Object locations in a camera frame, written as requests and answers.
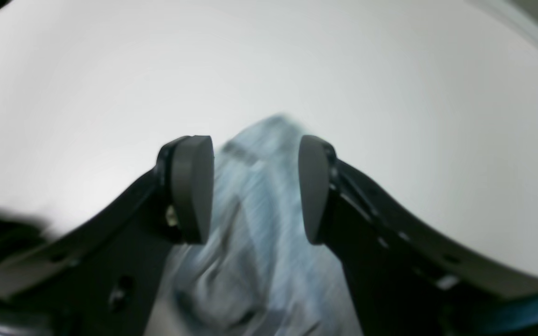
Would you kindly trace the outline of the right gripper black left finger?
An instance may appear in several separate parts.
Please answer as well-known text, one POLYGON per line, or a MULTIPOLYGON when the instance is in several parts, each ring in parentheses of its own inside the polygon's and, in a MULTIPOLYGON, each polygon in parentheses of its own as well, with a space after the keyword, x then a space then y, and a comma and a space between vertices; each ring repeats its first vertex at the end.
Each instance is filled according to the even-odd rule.
POLYGON ((209 237, 214 151, 184 136, 86 223, 0 263, 0 336, 141 336, 175 245, 209 237))

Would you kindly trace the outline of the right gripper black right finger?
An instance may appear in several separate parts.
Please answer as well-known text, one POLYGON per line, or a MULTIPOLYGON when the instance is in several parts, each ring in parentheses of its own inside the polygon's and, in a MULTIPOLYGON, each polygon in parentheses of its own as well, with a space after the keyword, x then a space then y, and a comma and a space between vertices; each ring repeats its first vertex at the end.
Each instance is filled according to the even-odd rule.
POLYGON ((304 229, 341 263, 366 336, 538 336, 538 277, 447 238, 374 180, 302 137, 304 229))

